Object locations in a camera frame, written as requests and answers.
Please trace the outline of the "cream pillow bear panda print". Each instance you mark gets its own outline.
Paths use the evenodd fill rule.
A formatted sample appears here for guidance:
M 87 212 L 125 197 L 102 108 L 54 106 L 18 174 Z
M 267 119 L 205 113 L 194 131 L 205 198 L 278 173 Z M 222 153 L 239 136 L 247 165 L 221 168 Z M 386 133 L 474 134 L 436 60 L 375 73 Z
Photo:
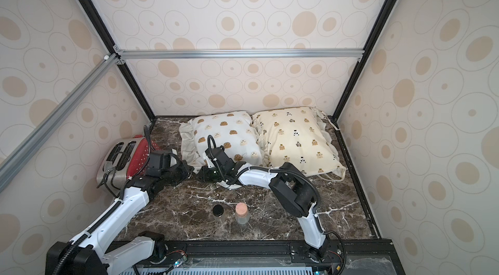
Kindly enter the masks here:
M 322 111 L 294 107 L 261 111 L 252 116 L 258 143 L 267 167 L 293 164 L 307 177 L 343 181 L 346 167 L 339 159 L 332 138 L 326 131 Z

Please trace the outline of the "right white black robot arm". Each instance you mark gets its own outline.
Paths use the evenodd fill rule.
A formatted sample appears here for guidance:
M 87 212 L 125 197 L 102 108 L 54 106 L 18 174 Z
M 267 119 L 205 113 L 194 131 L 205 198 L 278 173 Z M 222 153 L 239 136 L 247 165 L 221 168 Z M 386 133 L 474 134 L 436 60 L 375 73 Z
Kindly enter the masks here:
M 285 162 L 277 168 L 251 165 L 242 160 L 231 159 L 224 147 L 208 147 L 205 150 L 207 164 L 201 167 L 200 180 L 213 182 L 226 189 L 255 186 L 269 189 L 291 216 L 298 219 L 309 246 L 309 255 L 315 261 L 322 261 L 328 253 L 331 235 L 339 242 L 336 255 L 346 259 L 343 240 L 335 231 L 327 232 L 320 222 L 317 210 L 322 204 L 318 189 L 292 163 Z

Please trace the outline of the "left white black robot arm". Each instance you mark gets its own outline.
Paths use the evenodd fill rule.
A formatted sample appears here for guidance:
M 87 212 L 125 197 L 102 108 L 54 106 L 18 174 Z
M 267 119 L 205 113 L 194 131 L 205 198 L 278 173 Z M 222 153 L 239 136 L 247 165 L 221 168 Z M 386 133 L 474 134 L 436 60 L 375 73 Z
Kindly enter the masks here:
M 46 274 L 120 274 L 138 262 L 161 263 L 168 247 L 165 237 L 142 232 L 134 240 L 110 251 L 131 219 L 166 187 L 189 178 L 194 167 L 169 151 L 155 151 L 120 190 L 113 204 L 89 227 L 67 243 L 57 242 L 46 256 Z

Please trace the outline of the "white pillow brown bear print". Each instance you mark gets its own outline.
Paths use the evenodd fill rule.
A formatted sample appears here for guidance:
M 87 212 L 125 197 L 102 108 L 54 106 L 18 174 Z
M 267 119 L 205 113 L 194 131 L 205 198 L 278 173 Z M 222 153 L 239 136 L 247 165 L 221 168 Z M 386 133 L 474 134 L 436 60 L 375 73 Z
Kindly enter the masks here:
M 204 165 L 213 165 L 205 153 L 210 135 L 217 146 L 224 147 L 232 160 L 265 166 L 264 153 L 257 142 L 257 131 L 245 111 L 199 116 L 180 125 L 179 133 L 182 158 L 194 167 L 195 172 L 199 172 Z

